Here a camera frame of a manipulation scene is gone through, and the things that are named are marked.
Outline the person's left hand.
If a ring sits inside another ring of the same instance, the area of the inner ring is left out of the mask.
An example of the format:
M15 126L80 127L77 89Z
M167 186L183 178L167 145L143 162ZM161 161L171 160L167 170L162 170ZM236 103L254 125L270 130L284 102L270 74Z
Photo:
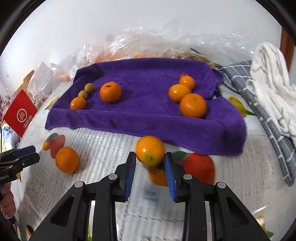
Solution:
M1 194L3 196L1 200L1 211L5 217L12 218L16 212L16 205L13 193L11 192L11 182L1 187Z

